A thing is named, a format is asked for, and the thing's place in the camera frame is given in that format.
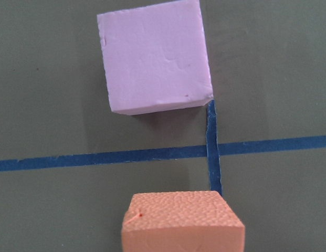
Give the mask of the pink foam cube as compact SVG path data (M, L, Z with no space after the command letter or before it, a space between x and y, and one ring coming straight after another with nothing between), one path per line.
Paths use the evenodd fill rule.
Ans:
M97 15L110 109L137 115L214 97L199 1Z

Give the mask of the orange foam cube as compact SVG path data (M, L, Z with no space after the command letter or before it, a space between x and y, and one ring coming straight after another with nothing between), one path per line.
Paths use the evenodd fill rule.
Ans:
M245 225L217 191L134 194L123 251L244 251Z

